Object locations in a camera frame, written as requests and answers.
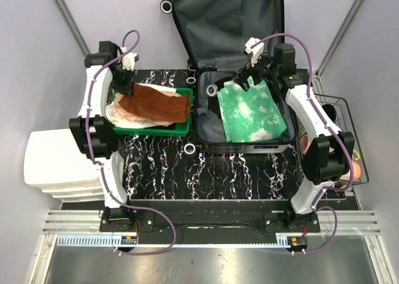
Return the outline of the brown garment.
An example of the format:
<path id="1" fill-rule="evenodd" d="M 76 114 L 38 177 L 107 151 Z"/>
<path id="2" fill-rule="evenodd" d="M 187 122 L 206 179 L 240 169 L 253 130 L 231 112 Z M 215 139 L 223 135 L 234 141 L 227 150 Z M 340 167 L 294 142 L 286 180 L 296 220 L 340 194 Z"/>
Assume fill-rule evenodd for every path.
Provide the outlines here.
<path id="1" fill-rule="evenodd" d="M 184 123 L 191 112 L 188 95 L 166 95 L 141 84 L 134 84 L 133 95 L 124 95 L 119 105 L 130 114 L 156 122 Z"/>

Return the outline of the teal green garment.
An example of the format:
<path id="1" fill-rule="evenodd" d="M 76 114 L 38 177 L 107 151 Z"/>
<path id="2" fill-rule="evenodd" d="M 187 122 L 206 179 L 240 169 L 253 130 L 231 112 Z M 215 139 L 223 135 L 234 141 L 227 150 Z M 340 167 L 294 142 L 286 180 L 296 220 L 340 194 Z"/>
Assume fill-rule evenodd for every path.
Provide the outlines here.
<path id="1" fill-rule="evenodd" d="M 286 130 L 278 106 L 274 102 L 267 82 L 255 85 L 248 78 L 245 91 L 234 81 L 227 81 L 218 91 L 218 102 L 227 142 L 267 142 L 279 138 Z"/>

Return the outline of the white towel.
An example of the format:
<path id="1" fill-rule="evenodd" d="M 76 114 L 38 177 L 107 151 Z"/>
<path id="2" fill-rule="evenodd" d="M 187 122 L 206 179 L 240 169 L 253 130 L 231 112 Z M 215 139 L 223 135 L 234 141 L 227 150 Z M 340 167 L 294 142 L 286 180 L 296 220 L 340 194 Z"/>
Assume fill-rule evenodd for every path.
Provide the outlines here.
<path id="1" fill-rule="evenodd" d="M 140 86 L 150 87 L 158 92 L 167 96 L 177 97 L 180 96 L 175 88 L 159 86 L 154 84 L 138 83 Z M 116 93 L 113 101 L 106 106 L 106 118 L 116 127 L 124 129 L 145 129 L 156 126 L 170 126 L 171 122 L 154 121 L 146 117 L 133 115 L 120 107 L 119 101 L 122 99 L 123 94 Z"/>

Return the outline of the space astronaut hard-shell suitcase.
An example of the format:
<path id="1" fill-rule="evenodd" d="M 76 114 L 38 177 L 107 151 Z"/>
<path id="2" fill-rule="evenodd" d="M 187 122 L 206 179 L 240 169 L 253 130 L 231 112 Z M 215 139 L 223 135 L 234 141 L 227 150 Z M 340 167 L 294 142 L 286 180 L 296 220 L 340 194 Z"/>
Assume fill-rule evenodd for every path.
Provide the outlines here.
<path id="1" fill-rule="evenodd" d="M 190 142 L 211 154 L 282 153 L 294 143 L 298 126 L 293 110 L 283 98 L 277 106 L 287 130 L 268 142 L 227 142 L 217 97 L 218 91 L 238 69 L 250 61 L 244 45 L 250 38 L 264 38 L 284 31 L 284 0 L 161 0 L 160 9 L 171 14 L 188 53 L 188 68 L 195 71 L 195 116 Z"/>

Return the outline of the pink floral garment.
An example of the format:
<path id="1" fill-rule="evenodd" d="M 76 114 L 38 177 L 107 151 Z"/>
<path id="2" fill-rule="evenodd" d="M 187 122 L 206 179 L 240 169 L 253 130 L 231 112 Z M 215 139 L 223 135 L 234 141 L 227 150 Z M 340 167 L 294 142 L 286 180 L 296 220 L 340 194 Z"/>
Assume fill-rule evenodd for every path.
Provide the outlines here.
<path id="1" fill-rule="evenodd" d="M 118 113 L 118 115 L 120 117 L 122 117 L 123 119 L 132 122 L 132 123 L 136 123 L 136 124 L 140 124 L 140 127 L 144 128 L 144 124 L 149 124 L 150 127 L 155 127 L 155 126 L 169 126 L 172 123 L 171 122 L 165 122 L 165 121 L 154 121 L 151 120 L 149 118 L 146 117 L 140 117 L 134 114 L 131 114 L 129 112 L 127 112 L 125 109 L 123 109 L 121 107 L 121 105 L 119 104 L 119 102 L 121 101 L 122 97 L 124 97 L 123 94 L 121 93 L 116 93 L 113 104 L 115 107 L 116 112 Z"/>

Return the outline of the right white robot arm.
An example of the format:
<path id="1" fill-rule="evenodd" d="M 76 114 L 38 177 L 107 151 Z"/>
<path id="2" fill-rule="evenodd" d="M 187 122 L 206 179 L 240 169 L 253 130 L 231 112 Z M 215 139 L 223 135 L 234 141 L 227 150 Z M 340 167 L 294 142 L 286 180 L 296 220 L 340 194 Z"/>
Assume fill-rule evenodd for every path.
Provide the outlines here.
<path id="1" fill-rule="evenodd" d="M 309 75 L 298 71 L 294 64 L 276 64 L 271 60 L 255 65 L 248 62 L 238 69 L 233 80 L 248 91 L 252 87 L 248 78 L 253 79 L 254 85 L 266 81 L 272 95 L 283 98 L 295 112 L 310 140 L 302 160 L 304 179 L 291 198 L 292 211 L 283 216 L 285 228 L 296 232 L 305 225 L 304 215 L 316 210 L 327 190 L 343 192 L 352 186 L 355 179 L 352 160 L 355 137 L 351 132 L 342 131 L 325 113 L 312 88 L 305 83 Z M 349 181 L 338 189 L 335 184 L 345 174 L 349 175 Z"/>

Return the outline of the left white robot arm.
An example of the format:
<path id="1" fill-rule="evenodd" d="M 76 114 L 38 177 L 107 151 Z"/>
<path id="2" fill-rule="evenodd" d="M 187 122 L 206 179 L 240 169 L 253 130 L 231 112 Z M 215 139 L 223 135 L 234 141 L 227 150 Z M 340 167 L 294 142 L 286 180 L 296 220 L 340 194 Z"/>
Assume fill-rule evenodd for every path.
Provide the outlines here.
<path id="1" fill-rule="evenodd" d="M 127 193 L 122 184 L 122 156 L 118 138 L 107 120 L 106 105 L 112 72 L 108 67 L 86 69 L 87 85 L 82 106 L 76 118 L 69 120 L 69 129 L 80 150 L 95 166 L 102 186 L 105 206 L 127 207 Z"/>

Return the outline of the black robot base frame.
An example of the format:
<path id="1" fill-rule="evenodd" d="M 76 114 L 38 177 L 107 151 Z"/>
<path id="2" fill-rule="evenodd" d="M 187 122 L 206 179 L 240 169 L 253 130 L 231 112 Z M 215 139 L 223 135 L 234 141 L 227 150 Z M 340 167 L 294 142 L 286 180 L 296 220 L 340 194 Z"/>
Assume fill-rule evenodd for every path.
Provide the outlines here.
<path id="1" fill-rule="evenodd" d="M 278 233 L 290 236 L 319 233 L 315 213 L 293 217 L 287 200 L 134 200 L 127 208 L 105 209 L 101 232 L 135 230 L 138 236 L 168 238 L 231 237 L 255 242 Z"/>

